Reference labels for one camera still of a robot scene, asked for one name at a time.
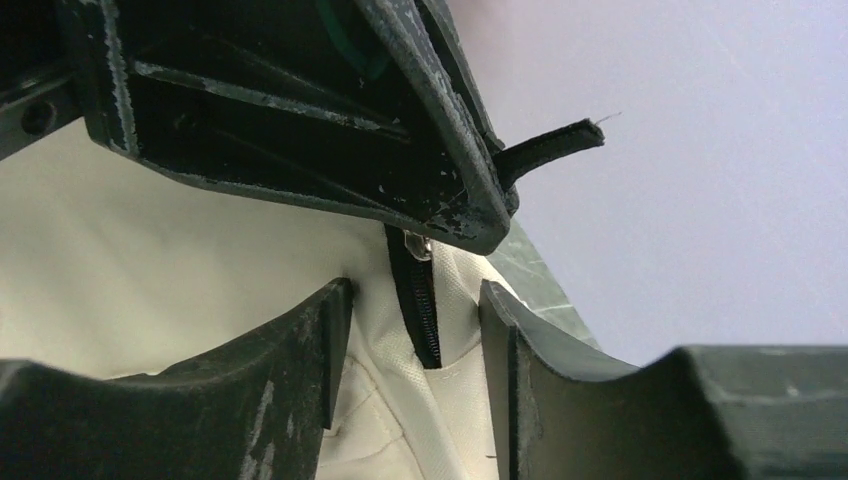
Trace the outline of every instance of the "canvas bag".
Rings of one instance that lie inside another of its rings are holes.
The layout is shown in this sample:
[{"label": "canvas bag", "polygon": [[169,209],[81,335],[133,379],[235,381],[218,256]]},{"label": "canvas bag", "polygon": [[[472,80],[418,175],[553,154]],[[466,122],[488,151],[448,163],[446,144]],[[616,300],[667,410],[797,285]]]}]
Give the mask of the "canvas bag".
[{"label": "canvas bag", "polygon": [[497,478],[476,302],[483,279],[505,282],[446,245],[433,262],[444,367],[424,370],[378,222],[178,184],[98,147],[82,122],[0,162],[0,358],[156,373],[350,278],[319,480]]}]

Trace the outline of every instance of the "screw hole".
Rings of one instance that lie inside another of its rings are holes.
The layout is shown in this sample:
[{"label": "screw hole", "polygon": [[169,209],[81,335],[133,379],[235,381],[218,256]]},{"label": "screw hole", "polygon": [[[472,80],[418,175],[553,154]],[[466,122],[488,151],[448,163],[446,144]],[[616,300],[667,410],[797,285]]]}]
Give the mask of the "screw hole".
[{"label": "screw hole", "polygon": [[56,108],[49,102],[36,102],[28,106],[21,117],[21,128],[28,135],[44,135],[56,119]]}]

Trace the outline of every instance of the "metal zipper slider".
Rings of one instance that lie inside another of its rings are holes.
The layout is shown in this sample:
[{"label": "metal zipper slider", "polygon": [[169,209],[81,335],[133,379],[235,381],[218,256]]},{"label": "metal zipper slider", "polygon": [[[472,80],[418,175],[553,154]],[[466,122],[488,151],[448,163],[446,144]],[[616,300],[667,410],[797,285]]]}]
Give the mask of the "metal zipper slider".
[{"label": "metal zipper slider", "polygon": [[433,259],[433,247],[429,238],[404,230],[403,244],[410,255],[419,262],[429,262]]}]

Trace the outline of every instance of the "cream fabric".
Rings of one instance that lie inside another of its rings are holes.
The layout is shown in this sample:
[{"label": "cream fabric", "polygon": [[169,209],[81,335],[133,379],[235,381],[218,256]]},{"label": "cream fabric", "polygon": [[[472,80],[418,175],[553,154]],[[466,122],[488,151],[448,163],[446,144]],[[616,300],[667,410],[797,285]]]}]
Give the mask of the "cream fabric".
[{"label": "cream fabric", "polygon": [[445,368],[406,334],[377,222],[205,192],[87,139],[81,123],[0,162],[0,357],[97,378],[155,373],[358,288],[319,480],[495,479],[476,301],[488,262],[434,246]]}]

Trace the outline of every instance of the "white jacket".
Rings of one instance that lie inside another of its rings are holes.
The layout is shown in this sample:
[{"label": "white jacket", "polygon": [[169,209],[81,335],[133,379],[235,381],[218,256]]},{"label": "white jacket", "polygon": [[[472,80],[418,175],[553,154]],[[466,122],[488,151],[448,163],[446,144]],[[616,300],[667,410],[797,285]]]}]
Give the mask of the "white jacket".
[{"label": "white jacket", "polygon": [[496,479],[476,301],[503,279],[451,247],[433,258],[445,367],[424,370],[380,223],[183,186],[77,122],[0,162],[0,358],[155,373],[343,276],[358,294],[317,478]]}]

